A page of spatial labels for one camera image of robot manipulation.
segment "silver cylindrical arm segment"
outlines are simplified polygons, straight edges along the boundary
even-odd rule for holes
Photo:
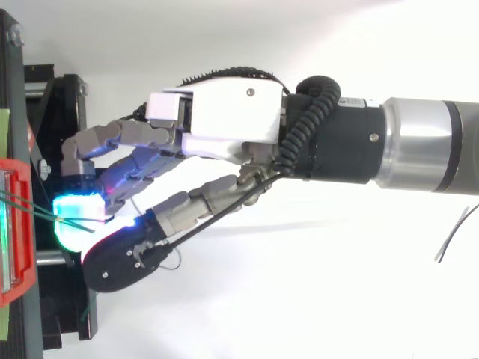
[[[479,194],[479,104],[389,99],[381,188]]]
[[[389,99],[386,139],[376,182],[381,188],[434,191],[448,167],[451,118],[443,101]]]

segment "white wall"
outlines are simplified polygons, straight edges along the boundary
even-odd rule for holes
[[[346,96],[479,101],[470,0],[1,5],[26,27],[27,62],[54,62],[58,74],[88,82],[89,125],[130,113],[182,76],[238,65],[273,71],[292,88],[326,74]],[[138,204],[236,170],[189,160]],[[476,201],[284,180],[183,245],[179,270],[100,295],[95,338],[66,335],[46,358],[477,357],[477,216],[443,264],[433,262]]]

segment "wire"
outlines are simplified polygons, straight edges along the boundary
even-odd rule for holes
[[[31,202],[29,202],[27,200],[24,200],[21,197],[19,199],[22,200],[23,202],[27,203],[27,204],[31,204]],[[84,230],[85,232],[89,232],[89,233],[94,232],[94,230],[91,230],[90,228],[84,227],[81,224],[77,224],[75,222],[70,222],[68,220],[65,220],[62,217],[58,217],[56,215],[50,214],[51,212],[47,211],[46,209],[43,210],[45,213],[40,213],[40,212],[35,212],[35,211],[32,211],[28,208],[25,208],[24,206],[21,206],[18,203],[12,202],[11,200],[7,200],[4,196],[1,196],[0,200],[2,202],[5,202],[9,206],[12,206],[13,208],[16,208],[16,209],[19,209],[19,210],[21,210],[25,213],[34,215],[35,217],[42,218],[42,219],[45,219],[45,220],[51,221],[51,222],[60,222],[62,224],[66,224],[67,226],[75,227],[78,230]]]
[[[178,248],[173,248],[173,251],[177,252],[177,255],[178,255],[178,264],[176,267],[165,267],[165,266],[159,266],[160,268],[162,269],[166,269],[167,271],[176,271],[177,269],[179,269],[179,267],[181,267],[181,263],[182,263],[182,258],[181,258],[181,252],[178,250]]]
[[[255,194],[257,194],[262,189],[265,189],[266,187],[268,187],[269,185],[272,185],[277,180],[279,180],[281,178],[285,178],[285,177],[287,177],[286,174],[276,174],[275,176],[273,176],[273,177],[267,179],[266,181],[260,183],[259,185],[257,185],[253,189],[246,192],[239,200],[233,202],[231,205],[229,205],[228,207],[223,209],[220,213],[218,213],[217,215],[214,215],[212,218],[210,218],[206,222],[200,224],[195,229],[190,230],[187,234],[185,234],[184,236],[180,237],[179,239],[177,239],[176,241],[171,243],[171,247],[176,248],[178,245],[183,244],[188,239],[192,238],[194,235],[200,233],[202,230],[207,229],[212,224],[215,224],[217,221],[219,221],[220,219],[225,217],[230,212],[233,212],[237,207],[244,204],[247,200],[249,200],[251,197],[253,197]]]
[[[129,200],[132,201],[132,205],[135,207],[136,212],[138,213],[138,215],[142,216],[143,214],[141,213],[140,209],[139,209],[138,206],[136,205],[136,203],[135,203],[135,201],[133,200],[133,198],[130,198]]]
[[[446,250],[448,249],[449,244],[451,243],[452,238],[453,238],[454,235],[456,234],[457,230],[461,227],[461,225],[464,223],[464,221],[465,221],[477,208],[479,208],[479,204],[478,204],[476,207],[474,207],[473,209],[471,209],[467,215],[465,215],[459,222],[456,223],[456,225],[454,226],[454,228],[453,228],[451,234],[447,237],[447,239],[446,239],[446,241],[445,241],[445,243],[444,243],[444,250],[442,251],[441,256],[439,257],[437,263],[442,262],[442,260],[444,259],[444,255],[446,254]]]
[[[42,206],[38,206],[37,204],[35,204],[35,203],[33,203],[29,200],[26,200],[23,197],[17,196],[16,194],[13,194],[13,193],[10,193],[10,192],[7,192],[7,191],[3,191],[1,189],[0,189],[0,193],[3,194],[4,196],[8,196],[8,197],[16,198],[17,200],[21,200],[23,203],[27,203],[30,206],[32,206],[33,208],[36,208],[39,211],[41,211],[43,213],[46,213],[47,215],[51,215],[51,216],[55,217],[55,215],[52,212],[50,212],[49,210],[44,209]]]
[[[107,221],[101,219],[93,219],[93,218],[63,218],[65,221],[87,221],[87,222],[100,222],[105,223]]]
[[[27,203],[28,205],[32,206],[33,208],[35,209],[38,209],[39,211],[41,211],[42,213],[45,213],[46,215],[49,215],[51,216],[55,221],[57,221],[59,219],[59,217],[53,213],[53,212],[50,212],[49,210],[47,209],[44,209],[42,206],[38,206],[37,204],[31,202],[30,200],[26,200],[25,198],[23,197],[20,197],[20,196],[17,196],[16,194],[14,193],[11,193],[11,192],[7,192],[7,191],[3,191],[0,189],[0,194],[3,194],[3,198],[0,198],[0,200],[2,199],[5,199],[6,201],[8,202],[11,202],[11,203],[14,203],[13,201],[9,201],[7,200],[6,197],[12,197],[12,198],[16,198],[17,200],[21,200],[23,203]],[[70,221],[72,218],[62,218],[60,221]],[[73,218],[73,219],[82,219],[83,221],[86,221],[86,219],[84,218]]]

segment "bolt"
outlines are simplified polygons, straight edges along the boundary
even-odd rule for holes
[[[369,135],[369,141],[371,141],[371,142],[379,141],[379,135],[377,133],[371,133]]]
[[[40,178],[42,181],[46,181],[48,179],[48,175],[51,174],[52,168],[48,166],[48,163],[44,159],[38,161],[38,173],[40,174]]]
[[[13,24],[7,31],[7,39],[16,47],[24,46],[22,26],[20,24]]]
[[[80,82],[79,84],[80,96],[88,96],[88,84],[86,82]]]

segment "coiled cable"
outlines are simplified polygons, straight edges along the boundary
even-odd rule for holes
[[[293,175],[302,148],[338,107],[341,97],[341,89],[336,81],[325,76],[312,76],[300,82],[296,93],[313,96],[314,100],[287,132],[279,147],[274,170],[288,176]]]
[[[245,77],[249,79],[273,80],[283,86],[283,92],[285,94],[290,94],[290,91],[287,89],[287,87],[284,86],[284,84],[276,76],[274,76],[272,73],[255,69],[254,67],[230,67],[229,69],[225,70],[213,70],[208,73],[204,73],[203,75],[184,79],[180,86],[192,85],[198,82],[211,80],[216,77]]]

